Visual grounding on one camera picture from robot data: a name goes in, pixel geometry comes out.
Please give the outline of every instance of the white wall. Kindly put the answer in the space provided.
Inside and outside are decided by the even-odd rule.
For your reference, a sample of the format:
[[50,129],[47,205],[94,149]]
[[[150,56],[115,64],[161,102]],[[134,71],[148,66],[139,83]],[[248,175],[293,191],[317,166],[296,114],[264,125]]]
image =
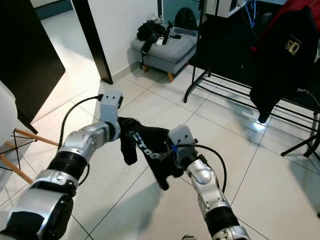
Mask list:
[[89,0],[111,75],[135,60],[130,42],[138,27],[158,15],[157,0]]

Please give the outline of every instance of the wooden ottoman leg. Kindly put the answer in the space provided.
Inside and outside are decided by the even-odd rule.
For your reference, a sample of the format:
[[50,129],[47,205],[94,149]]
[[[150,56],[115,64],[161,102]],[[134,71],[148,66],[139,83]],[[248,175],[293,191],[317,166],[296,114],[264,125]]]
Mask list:
[[174,81],[174,75],[168,72],[169,81],[172,83]]
[[148,65],[144,65],[143,66],[143,71],[146,73],[149,71],[149,66]]

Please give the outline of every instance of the black cloth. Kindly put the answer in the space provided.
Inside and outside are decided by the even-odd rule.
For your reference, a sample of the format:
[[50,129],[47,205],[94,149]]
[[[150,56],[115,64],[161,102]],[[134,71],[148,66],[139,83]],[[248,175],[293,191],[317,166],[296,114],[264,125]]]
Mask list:
[[295,96],[315,81],[319,45],[317,25],[309,7],[281,15],[260,41],[255,56],[259,71],[250,99],[266,122],[281,98]]
[[178,178],[184,174],[182,168],[176,167],[173,155],[169,155],[165,159],[159,158],[161,154],[168,152],[165,142],[169,139],[169,130],[160,127],[143,126],[133,118],[119,117],[118,122],[121,128],[120,141],[124,161],[128,165],[137,162],[137,145],[143,152],[160,187],[163,190],[169,189],[167,177],[174,176]]

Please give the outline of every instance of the black backpack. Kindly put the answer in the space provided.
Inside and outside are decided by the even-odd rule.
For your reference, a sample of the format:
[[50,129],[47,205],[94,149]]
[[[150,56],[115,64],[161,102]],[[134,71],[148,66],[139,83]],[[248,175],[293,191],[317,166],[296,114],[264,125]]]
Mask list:
[[175,15],[174,26],[182,29],[198,30],[194,12],[188,8],[181,8]]

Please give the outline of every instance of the floor tile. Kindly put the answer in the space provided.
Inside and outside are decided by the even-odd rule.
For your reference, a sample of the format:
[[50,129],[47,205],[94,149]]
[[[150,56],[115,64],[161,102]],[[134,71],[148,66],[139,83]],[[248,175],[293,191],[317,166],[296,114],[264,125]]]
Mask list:
[[[169,82],[166,77],[161,78],[155,83],[149,90],[155,94],[158,94],[192,112],[195,112],[198,107],[209,97],[210,92],[203,90],[199,87],[195,88],[188,96],[187,103],[184,103],[185,93],[192,81],[193,67],[188,65],[184,67],[175,77],[173,82]],[[195,72],[195,78],[200,75],[199,72]],[[211,77],[212,81],[221,82],[221,79]],[[214,90],[216,87],[212,87],[209,84],[202,83],[202,86]]]
[[[8,154],[4,154],[7,159],[9,159],[13,164],[18,166],[18,159],[15,151],[11,151]],[[30,167],[30,165],[26,162],[25,158],[23,158],[19,154],[20,166],[21,170],[31,179],[34,179],[37,176],[37,173]],[[23,187],[29,185],[24,179],[22,179],[19,175],[12,171],[0,169],[0,189],[6,191],[9,197],[12,197],[17,191],[21,190]]]
[[[193,115],[185,125],[190,128],[192,136],[199,141],[198,144],[216,150],[223,158],[227,171],[225,196],[231,204],[258,145],[198,115]],[[222,187],[224,172],[219,158],[208,150],[199,147],[196,149],[199,154],[204,155],[213,168]],[[191,183],[186,174],[183,179]]]
[[119,113],[122,117],[135,118],[143,125],[167,129],[184,124],[192,114],[150,91],[141,94]]
[[148,168],[90,234],[95,240],[180,240],[185,234],[209,239],[193,188],[169,179],[162,191]]
[[77,189],[72,214],[91,232],[132,183],[148,166],[141,151],[138,161],[128,166],[120,150],[120,141],[109,142],[90,160],[90,174]]
[[[38,130],[38,135],[59,142],[63,118],[73,105],[72,102],[68,102],[35,122],[33,126]],[[97,120],[92,115],[83,109],[76,107],[66,120],[63,140],[66,139],[70,132],[77,131],[96,121]],[[49,163],[56,155],[57,147],[45,142],[37,141],[25,147],[21,147],[19,152],[24,156],[32,168],[37,173],[40,173],[48,167]]]
[[256,230],[245,224],[243,221],[239,220],[239,224],[245,228],[246,232],[248,233],[251,240],[268,240],[264,236],[262,236],[260,233],[258,233]]
[[[232,88],[236,88],[236,90],[245,92],[242,90],[242,87],[233,83],[223,81],[222,84],[228,87],[232,86]],[[253,105],[249,97],[239,93],[224,90],[221,87],[218,87],[214,92]],[[259,117],[259,112],[257,110],[216,94],[211,94],[196,113],[257,144],[260,143],[266,130],[264,126],[268,125],[270,121],[269,117],[264,125],[260,125],[257,123]]]
[[[104,94],[106,91],[111,89],[120,90],[123,93],[123,101],[122,101],[120,110],[123,109],[125,106],[127,106],[132,100],[134,100],[136,97],[138,97],[140,94],[142,94],[146,90],[145,88],[125,78],[120,79],[113,85],[110,85],[110,84],[107,84],[106,82],[101,81],[98,84],[91,87],[89,90],[85,91],[84,93],[74,98],[72,102],[76,104],[85,98],[89,98],[99,94]],[[80,107],[84,109],[86,112],[88,112],[89,114],[91,114],[92,116],[94,116],[96,119],[100,118],[100,102],[99,101],[90,100],[82,103]]]
[[[288,114],[288,112],[285,110],[278,110],[277,108],[274,113],[296,121],[300,124],[312,127],[312,120],[305,120],[305,118],[297,115],[291,113]],[[310,137],[310,132],[311,131],[306,128],[289,123],[288,121],[279,119],[277,117],[273,117],[263,136],[261,145],[277,154],[281,154],[296,144],[308,139]],[[311,171],[320,173],[320,162],[314,154],[312,154],[309,159],[304,157],[303,154],[306,151],[307,146],[305,145],[289,153],[285,157],[301,166],[304,166],[307,169],[310,169]]]
[[260,146],[232,209],[268,239],[320,239],[319,182],[319,175]]
[[126,75],[124,78],[140,85],[145,89],[148,89],[164,76],[165,74],[163,72],[154,69],[150,69],[148,72],[144,72],[142,69],[137,68]]

